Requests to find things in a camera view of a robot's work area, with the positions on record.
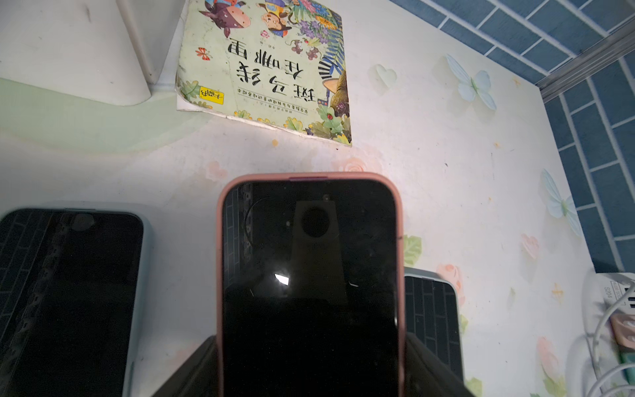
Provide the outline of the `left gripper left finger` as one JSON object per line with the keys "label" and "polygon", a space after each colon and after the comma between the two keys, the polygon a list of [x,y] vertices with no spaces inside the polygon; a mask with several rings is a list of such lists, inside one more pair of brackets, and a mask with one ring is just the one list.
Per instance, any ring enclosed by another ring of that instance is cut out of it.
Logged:
{"label": "left gripper left finger", "polygon": [[218,396],[218,346],[207,338],[153,397]]}

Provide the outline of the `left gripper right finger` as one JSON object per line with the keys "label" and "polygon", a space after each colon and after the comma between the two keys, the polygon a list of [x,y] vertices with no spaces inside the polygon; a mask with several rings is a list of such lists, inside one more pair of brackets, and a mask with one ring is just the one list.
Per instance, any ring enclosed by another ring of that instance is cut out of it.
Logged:
{"label": "left gripper right finger", "polygon": [[404,371],[405,396],[474,396],[463,381],[411,332],[407,332],[405,338]]}

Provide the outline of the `phone light case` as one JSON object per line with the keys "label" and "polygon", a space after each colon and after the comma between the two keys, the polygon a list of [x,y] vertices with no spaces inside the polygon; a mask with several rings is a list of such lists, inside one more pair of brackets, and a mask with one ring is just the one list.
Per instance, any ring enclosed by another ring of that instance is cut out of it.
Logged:
{"label": "phone light case", "polygon": [[431,271],[405,270],[407,331],[464,380],[459,305],[451,283]]}
{"label": "phone light case", "polygon": [[132,213],[1,217],[2,395],[130,395],[149,239]]}

